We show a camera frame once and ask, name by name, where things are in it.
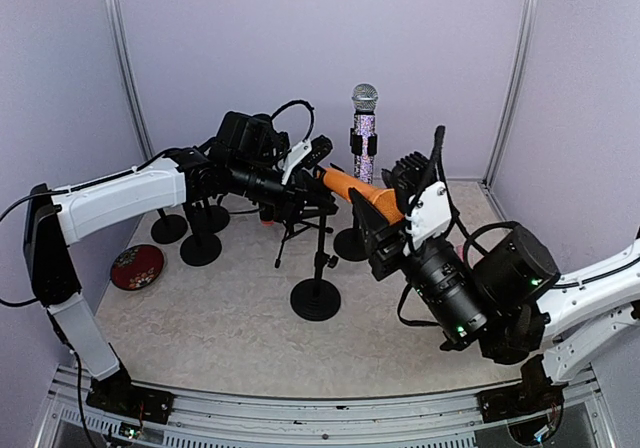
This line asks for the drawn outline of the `pink mic round stand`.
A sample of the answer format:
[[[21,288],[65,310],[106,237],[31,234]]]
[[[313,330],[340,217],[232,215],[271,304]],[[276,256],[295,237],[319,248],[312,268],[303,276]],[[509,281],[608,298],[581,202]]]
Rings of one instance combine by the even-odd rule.
[[[151,237],[158,244],[171,244],[183,238],[188,230],[187,220],[177,214],[167,214],[163,209],[157,211],[159,218],[151,227]]]

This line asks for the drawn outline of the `teal mic round stand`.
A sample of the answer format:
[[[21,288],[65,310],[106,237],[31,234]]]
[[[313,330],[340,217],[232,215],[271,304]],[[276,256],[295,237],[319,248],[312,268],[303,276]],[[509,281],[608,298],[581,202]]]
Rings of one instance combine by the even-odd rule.
[[[218,259],[222,252],[220,238],[213,232],[212,223],[203,208],[191,204],[183,205],[184,214],[191,234],[180,246],[180,257],[193,267],[208,265]]]

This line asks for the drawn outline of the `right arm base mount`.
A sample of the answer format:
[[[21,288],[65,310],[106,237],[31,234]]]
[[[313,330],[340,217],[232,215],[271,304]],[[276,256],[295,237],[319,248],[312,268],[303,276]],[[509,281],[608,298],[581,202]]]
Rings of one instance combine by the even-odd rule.
[[[525,389],[510,385],[483,390],[476,395],[484,423],[504,421],[550,409],[564,403],[565,385]]]

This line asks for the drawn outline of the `orange mic round stand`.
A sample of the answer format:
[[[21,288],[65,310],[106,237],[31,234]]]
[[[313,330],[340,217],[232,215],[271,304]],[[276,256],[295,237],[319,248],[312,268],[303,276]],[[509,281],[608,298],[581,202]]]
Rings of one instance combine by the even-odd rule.
[[[323,322],[334,317],[341,307],[341,294],[334,284],[323,278],[324,269],[335,263],[325,251],[327,214],[319,216],[314,275],[297,283],[290,293],[290,306],[300,318]]]

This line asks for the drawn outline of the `orange microphone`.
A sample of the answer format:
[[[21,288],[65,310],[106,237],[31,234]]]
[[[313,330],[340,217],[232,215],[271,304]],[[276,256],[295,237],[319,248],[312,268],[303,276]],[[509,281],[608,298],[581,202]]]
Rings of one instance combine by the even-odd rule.
[[[344,200],[351,202],[350,189],[355,189],[366,198],[390,224],[400,222],[404,215],[396,204],[396,194],[392,188],[380,188],[365,183],[336,168],[328,167],[320,169],[315,178],[330,191],[334,192]]]

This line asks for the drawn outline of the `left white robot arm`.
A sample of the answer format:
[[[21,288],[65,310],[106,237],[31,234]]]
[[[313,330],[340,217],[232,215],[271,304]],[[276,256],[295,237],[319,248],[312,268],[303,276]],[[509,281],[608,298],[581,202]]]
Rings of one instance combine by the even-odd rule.
[[[99,392],[115,410],[133,411],[140,392],[123,377],[122,362],[81,294],[69,246],[122,221],[180,206],[191,230],[180,256],[190,266],[206,266],[222,246],[196,215],[197,203],[234,194],[284,225],[315,210],[333,212],[332,196],[312,177],[331,150],[324,135],[290,145],[271,116],[228,112],[217,134],[199,146],[170,148],[139,167],[75,186],[40,185],[23,198],[23,252],[34,297],[92,379],[102,382]]]

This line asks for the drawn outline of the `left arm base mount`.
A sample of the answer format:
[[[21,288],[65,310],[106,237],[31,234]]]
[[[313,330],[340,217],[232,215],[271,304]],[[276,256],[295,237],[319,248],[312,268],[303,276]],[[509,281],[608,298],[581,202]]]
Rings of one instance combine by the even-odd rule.
[[[86,403],[107,413],[166,425],[173,408],[174,395],[168,391],[131,385],[107,396],[91,389]]]

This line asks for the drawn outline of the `purple mic round stand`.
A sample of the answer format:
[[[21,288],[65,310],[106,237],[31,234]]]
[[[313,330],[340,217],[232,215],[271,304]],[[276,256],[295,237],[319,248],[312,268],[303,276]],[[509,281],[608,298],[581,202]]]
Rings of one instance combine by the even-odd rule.
[[[206,205],[203,209],[202,226],[211,233],[218,233],[230,223],[228,210],[219,205]]]

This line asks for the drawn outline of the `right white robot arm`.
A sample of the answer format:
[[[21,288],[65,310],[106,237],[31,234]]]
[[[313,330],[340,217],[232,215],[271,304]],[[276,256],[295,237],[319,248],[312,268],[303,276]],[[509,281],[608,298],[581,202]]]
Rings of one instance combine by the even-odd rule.
[[[485,358],[512,365],[572,333],[544,352],[543,374],[515,384],[511,401],[520,411],[535,410],[550,395],[549,380],[569,381],[624,325],[639,321],[637,244],[565,275],[548,248],[511,221],[500,224],[500,242],[471,262],[446,238],[457,211],[435,157],[401,159],[384,189],[349,177],[339,192],[354,208],[373,276],[403,273],[405,292],[419,296],[443,331],[444,350],[478,344]]]

